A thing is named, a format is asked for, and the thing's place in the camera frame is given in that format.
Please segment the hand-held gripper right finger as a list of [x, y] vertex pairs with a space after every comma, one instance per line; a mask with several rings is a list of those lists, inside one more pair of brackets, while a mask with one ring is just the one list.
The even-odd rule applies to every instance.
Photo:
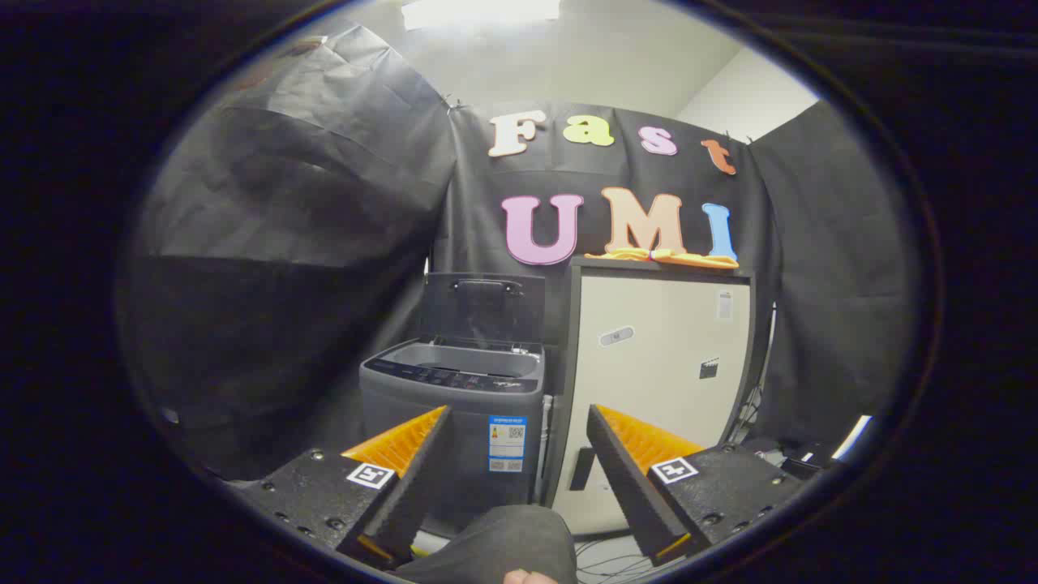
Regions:
[[733, 539], [804, 486], [740, 444], [701, 448], [592, 404], [586, 435], [639, 551], [655, 566]]

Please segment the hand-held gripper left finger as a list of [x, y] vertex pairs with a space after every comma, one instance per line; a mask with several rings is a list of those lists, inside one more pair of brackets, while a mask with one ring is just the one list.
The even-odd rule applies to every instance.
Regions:
[[393, 571], [453, 474], [455, 410], [431, 408], [345, 449], [311, 447], [256, 480], [245, 506], [324, 556]]

